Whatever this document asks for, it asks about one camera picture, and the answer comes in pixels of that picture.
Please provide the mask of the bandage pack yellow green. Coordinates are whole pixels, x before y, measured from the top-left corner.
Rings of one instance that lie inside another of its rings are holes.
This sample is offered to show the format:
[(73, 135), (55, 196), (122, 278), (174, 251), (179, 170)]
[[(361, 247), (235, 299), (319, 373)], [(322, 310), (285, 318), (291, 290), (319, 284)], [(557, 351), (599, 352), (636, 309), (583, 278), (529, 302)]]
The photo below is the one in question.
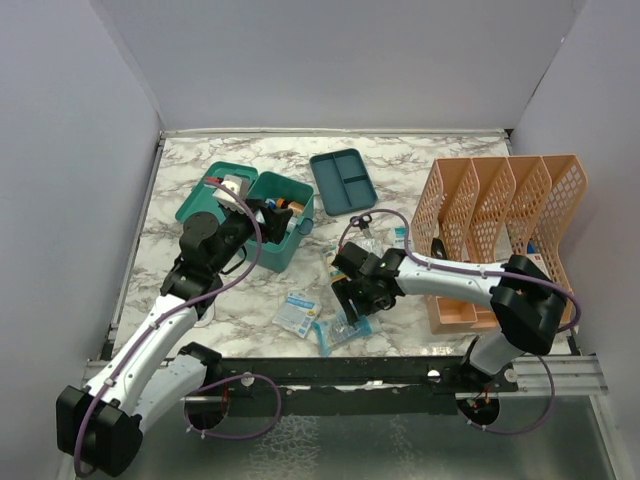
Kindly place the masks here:
[(333, 265), (336, 255), (337, 248), (335, 246), (328, 247), (322, 250), (322, 257), (324, 259), (325, 267), (331, 284), (345, 278), (344, 273)]

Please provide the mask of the blue cotton swab bag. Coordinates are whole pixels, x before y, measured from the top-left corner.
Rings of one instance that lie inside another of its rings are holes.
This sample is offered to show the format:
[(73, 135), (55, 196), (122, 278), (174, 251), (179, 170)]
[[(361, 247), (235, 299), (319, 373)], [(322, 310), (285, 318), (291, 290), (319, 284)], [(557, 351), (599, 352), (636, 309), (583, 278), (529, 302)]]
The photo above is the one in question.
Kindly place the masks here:
[(329, 357), (331, 353), (360, 338), (366, 338), (381, 332), (381, 323), (375, 315), (360, 316), (355, 323), (350, 323), (344, 311), (339, 311), (330, 320), (314, 321), (311, 328), (316, 335), (321, 357)]

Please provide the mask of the blue gauze dressing pack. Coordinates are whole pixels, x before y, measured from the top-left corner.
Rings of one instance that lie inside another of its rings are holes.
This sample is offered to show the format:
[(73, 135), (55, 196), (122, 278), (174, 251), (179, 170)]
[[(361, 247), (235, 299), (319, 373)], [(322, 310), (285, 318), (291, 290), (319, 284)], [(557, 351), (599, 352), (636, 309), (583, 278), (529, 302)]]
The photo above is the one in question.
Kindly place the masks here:
[(305, 339), (311, 324), (321, 311), (322, 305), (317, 299), (302, 292), (290, 292), (278, 308), (272, 323)]

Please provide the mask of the teal medicine box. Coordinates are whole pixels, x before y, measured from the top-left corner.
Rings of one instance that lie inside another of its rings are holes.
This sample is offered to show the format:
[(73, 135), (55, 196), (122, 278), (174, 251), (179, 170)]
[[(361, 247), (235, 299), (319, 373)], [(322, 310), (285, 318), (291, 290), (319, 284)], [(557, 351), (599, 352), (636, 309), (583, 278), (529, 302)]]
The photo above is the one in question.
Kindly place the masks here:
[(225, 216), (214, 198), (215, 189), (206, 186), (204, 179), (206, 177), (224, 178), (226, 175), (247, 179), (250, 198), (262, 200), (282, 198), (303, 206), (302, 213), (296, 216), (296, 227), (290, 228), (279, 244), (263, 244), (258, 258), (259, 266), (273, 272), (283, 272), (288, 267), (303, 236), (313, 228), (314, 195), (312, 186), (271, 171), (259, 173), (254, 167), (219, 161), (206, 171), (192, 189), (187, 199), (178, 208), (175, 219), (179, 223), (184, 223), (194, 213), (209, 212), (216, 216), (219, 223), (222, 223)]

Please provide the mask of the white plastic bottle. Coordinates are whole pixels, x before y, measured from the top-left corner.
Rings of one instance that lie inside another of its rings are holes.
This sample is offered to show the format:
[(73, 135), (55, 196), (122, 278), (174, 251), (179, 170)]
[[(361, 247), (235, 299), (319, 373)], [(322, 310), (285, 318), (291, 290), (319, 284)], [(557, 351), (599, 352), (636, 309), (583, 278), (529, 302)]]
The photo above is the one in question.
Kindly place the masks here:
[(287, 223), (286, 231), (288, 233), (292, 233), (293, 231), (296, 230), (297, 226), (298, 226), (298, 218), (295, 216), (292, 216)]

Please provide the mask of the brown bottle orange cap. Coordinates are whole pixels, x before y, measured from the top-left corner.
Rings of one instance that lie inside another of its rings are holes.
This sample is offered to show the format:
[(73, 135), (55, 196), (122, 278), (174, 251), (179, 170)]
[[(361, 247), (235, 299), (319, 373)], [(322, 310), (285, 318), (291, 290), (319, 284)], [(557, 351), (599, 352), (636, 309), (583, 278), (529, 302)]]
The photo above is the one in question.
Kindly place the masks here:
[(304, 214), (304, 205), (295, 201), (288, 201), (286, 207), (290, 209), (295, 216), (302, 216)]

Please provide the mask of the black handled scissors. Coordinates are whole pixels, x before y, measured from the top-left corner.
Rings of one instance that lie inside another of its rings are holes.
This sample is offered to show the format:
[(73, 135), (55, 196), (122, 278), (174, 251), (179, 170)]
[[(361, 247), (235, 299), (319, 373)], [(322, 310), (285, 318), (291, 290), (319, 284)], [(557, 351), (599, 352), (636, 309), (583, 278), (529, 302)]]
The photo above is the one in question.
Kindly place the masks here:
[(361, 216), (353, 216), (350, 223), (353, 227), (357, 227), (365, 238), (372, 238), (373, 233), (370, 228), (372, 217), (370, 214), (362, 214)]

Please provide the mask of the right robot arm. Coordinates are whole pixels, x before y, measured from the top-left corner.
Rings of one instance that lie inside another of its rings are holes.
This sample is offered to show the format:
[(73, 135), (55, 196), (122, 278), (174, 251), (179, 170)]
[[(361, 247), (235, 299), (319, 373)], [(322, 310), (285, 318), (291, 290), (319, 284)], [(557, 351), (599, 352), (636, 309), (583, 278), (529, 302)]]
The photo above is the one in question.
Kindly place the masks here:
[(472, 342), (459, 367), (461, 383), (472, 391), (486, 388), (524, 354), (547, 355), (570, 299), (521, 255), (502, 264), (469, 264), (398, 248), (378, 257), (348, 242), (332, 266), (345, 275), (332, 290), (350, 323), (389, 310), (404, 296), (445, 297), (492, 311), (498, 326)]

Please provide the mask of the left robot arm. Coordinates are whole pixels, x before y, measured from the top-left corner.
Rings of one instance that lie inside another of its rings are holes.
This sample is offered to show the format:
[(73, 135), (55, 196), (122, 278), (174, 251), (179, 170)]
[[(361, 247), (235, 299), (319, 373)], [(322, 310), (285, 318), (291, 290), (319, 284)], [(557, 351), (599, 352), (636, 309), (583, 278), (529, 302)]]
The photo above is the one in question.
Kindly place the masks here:
[(72, 456), (75, 474), (121, 475), (145, 433), (185, 395), (220, 385), (216, 353), (198, 346), (161, 364), (176, 343), (228, 290), (222, 270), (249, 239), (280, 243), (292, 217), (261, 200), (239, 201), (219, 221), (196, 212), (183, 224), (180, 253), (146, 319), (119, 353), (82, 388), (66, 387), (56, 401), (57, 446)]

